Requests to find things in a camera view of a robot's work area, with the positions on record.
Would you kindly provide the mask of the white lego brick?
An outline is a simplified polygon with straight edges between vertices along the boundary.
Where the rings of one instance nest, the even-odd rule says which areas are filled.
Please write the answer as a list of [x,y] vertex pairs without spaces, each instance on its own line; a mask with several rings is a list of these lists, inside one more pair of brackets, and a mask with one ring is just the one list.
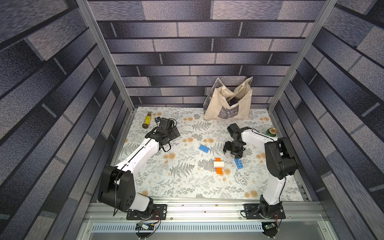
[[221,161],[214,161],[214,168],[224,168],[225,163]]

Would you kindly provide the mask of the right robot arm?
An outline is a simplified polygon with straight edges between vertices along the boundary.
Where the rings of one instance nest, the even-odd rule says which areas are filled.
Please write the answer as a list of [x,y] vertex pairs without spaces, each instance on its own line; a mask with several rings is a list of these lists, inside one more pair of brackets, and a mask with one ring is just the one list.
[[225,143],[223,151],[229,152],[236,159],[243,157],[246,145],[264,149],[270,176],[260,198],[259,213],[266,217],[273,212],[281,212],[284,187],[300,166],[292,143],[288,138],[263,135],[250,127],[239,128],[237,124],[229,125],[227,131],[233,140]]

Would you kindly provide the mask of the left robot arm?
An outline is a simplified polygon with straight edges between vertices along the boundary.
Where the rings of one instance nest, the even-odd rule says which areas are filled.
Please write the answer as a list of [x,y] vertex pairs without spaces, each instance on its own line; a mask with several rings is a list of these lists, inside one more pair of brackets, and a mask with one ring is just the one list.
[[180,136],[177,127],[154,128],[146,134],[143,142],[124,161],[103,169],[98,201],[127,213],[138,211],[145,215],[153,212],[153,199],[136,191],[136,175],[147,161],[170,142]]

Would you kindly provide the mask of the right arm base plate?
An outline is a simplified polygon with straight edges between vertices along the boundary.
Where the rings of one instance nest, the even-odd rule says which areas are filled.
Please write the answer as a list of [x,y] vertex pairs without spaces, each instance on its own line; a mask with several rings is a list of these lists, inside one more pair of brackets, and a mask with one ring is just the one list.
[[244,213],[247,220],[281,220],[286,219],[283,205],[276,204],[274,206],[260,204],[244,204]]

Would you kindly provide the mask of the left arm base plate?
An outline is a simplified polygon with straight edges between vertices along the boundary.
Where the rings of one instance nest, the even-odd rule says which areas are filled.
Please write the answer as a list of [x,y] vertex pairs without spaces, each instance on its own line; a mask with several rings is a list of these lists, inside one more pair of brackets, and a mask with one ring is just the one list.
[[144,221],[144,220],[165,220],[167,216],[168,205],[154,204],[149,205],[144,212],[138,210],[128,210],[127,220]]

